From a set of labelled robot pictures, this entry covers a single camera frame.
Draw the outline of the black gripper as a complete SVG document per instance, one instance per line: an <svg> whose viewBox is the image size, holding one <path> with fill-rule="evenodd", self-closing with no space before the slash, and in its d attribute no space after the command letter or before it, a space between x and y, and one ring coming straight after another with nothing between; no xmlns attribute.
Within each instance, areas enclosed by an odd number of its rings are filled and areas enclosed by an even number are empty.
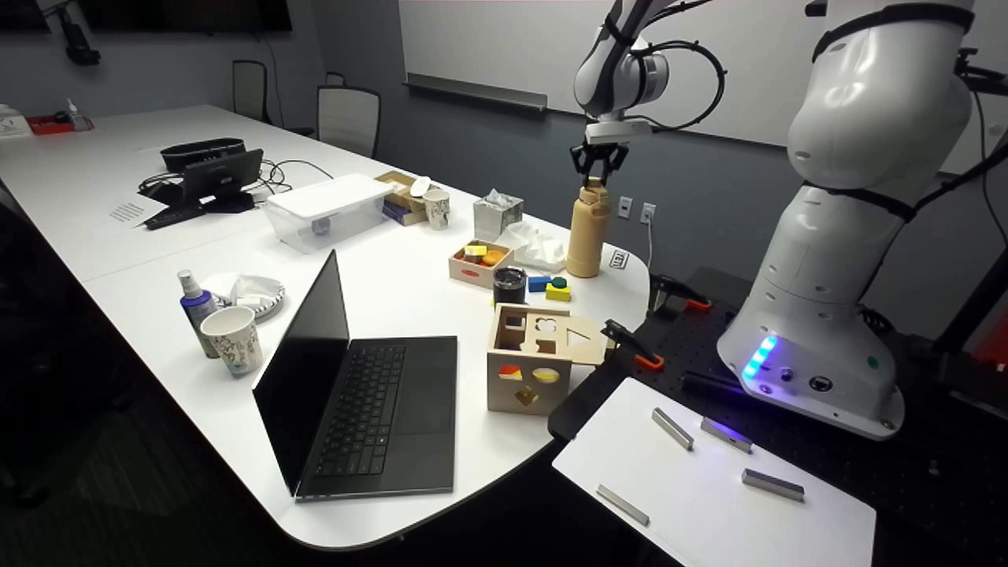
<svg viewBox="0 0 1008 567"><path fill-rule="evenodd" d="M587 145L587 142L578 142L578 145L570 147L570 160L574 160L574 172L576 172L578 184L593 181L595 172L598 172L602 184L607 184L607 177L623 166L627 155L628 155L627 145Z"/></svg>

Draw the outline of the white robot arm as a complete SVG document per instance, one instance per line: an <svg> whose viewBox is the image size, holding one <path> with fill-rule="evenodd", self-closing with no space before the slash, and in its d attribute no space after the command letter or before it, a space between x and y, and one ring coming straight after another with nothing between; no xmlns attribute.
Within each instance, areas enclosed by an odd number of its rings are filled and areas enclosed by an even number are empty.
<svg viewBox="0 0 1008 567"><path fill-rule="evenodd" d="M898 367L864 293L970 120L973 2L852 0L818 35L786 126L799 190L716 344L750 396L869 440L901 431Z"/></svg>

